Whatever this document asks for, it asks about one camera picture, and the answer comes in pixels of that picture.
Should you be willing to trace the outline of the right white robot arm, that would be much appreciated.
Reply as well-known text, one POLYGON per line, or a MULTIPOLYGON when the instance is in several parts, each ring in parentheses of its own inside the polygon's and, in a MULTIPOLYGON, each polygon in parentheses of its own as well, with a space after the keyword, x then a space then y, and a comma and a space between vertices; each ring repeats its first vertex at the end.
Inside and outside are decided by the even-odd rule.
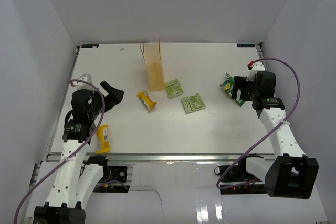
POLYGON ((275 160, 265 161, 259 156, 244 158, 237 168, 238 177, 247 182, 253 177, 265 184, 271 197, 309 199, 319 165, 309 158, 296 141, 289 123, 285 121, 285 106, 274 96, 276 76, 258 71, 249 77, 234 77, 232 97, 251 101, 253 109, 270 136, 275 160))

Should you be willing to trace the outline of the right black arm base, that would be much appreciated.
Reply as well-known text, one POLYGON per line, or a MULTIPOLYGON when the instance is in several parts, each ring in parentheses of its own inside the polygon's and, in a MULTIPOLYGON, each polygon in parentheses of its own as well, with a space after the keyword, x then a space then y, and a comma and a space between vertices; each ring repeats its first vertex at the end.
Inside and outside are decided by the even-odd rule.
MULTIPOLYGON (((257 177, 248 173, 243 167, 245 163, 246 160, 243 159, 236 164, 221 180, 220 186, 236 185, 250 180, 256 180, 257 177)), ((222 195, 266 194, 266 189, 265 184, 261 180, 258 180, 257 182, 246 185, 235 186, 229 189, 221 189, 220 193, 222 195)))

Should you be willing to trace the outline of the green chips packet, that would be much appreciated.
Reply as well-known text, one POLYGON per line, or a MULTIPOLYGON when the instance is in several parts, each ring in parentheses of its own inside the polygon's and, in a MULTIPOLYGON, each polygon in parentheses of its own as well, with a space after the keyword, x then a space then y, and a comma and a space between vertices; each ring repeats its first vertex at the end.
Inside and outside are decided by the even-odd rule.
MULTIPOLYGON (((234 77, 226 73, 226 80, 220 85, 220 87, 228 96, 230 96, 230 98, 232 97, 233 86, 234 86, 234 77)), ((241 96, 241 89, 238 89, 235 101, 240 107, 242 107, 245 101, 241 99, 240 96, 241 96)))

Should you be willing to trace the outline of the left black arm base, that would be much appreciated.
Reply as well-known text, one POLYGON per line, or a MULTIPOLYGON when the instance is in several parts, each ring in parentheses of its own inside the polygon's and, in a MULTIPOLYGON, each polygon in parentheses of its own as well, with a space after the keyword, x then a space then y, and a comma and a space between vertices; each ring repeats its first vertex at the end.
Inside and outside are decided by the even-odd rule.
POLYGON ((98 164, 102 166, 103 176, 99 183, 106 183, 114 180, 125 183, 127 181, 128 168, 126 166, 111 166, 108 164, 108 158, 104 155, 90 156, 85 165, 98 164))

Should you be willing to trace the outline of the green snack packet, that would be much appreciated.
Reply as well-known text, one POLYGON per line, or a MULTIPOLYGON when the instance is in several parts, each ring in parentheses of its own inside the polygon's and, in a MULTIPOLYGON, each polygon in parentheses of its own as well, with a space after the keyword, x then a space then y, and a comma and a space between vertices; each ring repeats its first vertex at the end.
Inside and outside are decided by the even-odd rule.
POLYGON ((190 114, 206 108, 206 105, 204 104, 199 93, 193 96, 182 97, 181 101, 186 114, 190 114))
POLYGON ((168 99, 176 98, 183 94, 183 90, 178 79, 166 82, 165 91, 168 99))

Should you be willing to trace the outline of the yellow snack packet front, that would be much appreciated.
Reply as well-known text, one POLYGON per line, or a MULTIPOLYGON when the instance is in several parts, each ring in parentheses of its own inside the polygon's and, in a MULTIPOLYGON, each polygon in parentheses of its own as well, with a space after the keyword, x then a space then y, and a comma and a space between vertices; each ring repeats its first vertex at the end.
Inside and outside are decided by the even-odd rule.
POLYGON ((108 129, 109 126, 106 124, 100 126, 96 131, 96 135, 98 137, 98 146, 96 150, 97 154, 107 153, 111 151, 110 143, 108 141, 108 129))

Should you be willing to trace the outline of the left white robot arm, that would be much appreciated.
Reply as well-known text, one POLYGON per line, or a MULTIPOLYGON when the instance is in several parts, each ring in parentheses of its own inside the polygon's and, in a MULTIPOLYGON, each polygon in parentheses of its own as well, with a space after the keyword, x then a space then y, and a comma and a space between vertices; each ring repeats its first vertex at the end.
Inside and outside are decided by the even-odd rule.
POLYGON ((29 190, 32 193, 49 176, 56 175, 44 204, 35 207, 36 223, 84 223, 85 207, 94 188, 111 175, 105 156, 93 156, 87 161, 84 158, 101 125, 95 120, 102 120, 106 112, 121 103, 124 91, 103 81, 100 85, 107 92, 104 96, 90 82, 82 83, 85 87, 72 94, 71 110, 65 116, 60 162, 29 190))

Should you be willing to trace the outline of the yellow snack packet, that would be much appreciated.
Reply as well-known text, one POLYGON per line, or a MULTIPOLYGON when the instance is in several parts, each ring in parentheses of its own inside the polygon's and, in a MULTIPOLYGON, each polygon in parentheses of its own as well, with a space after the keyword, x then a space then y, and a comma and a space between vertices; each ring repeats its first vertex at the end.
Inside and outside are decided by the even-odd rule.
POLYGON ((96 135, 98 137, 98 146, 96 150, 97 154, 107 153, 111 151, 110 143, 108 141, 108 129, 109 126, 106 124, 100 126, 96 131, 96 135))
POLYGON ((151 112, 155 106, 157 105, 156 102, 152 101, 149 97, 148 90, 143 90, 137 94, 137 98, 143 103, 146 107, 148 113, 151 112))

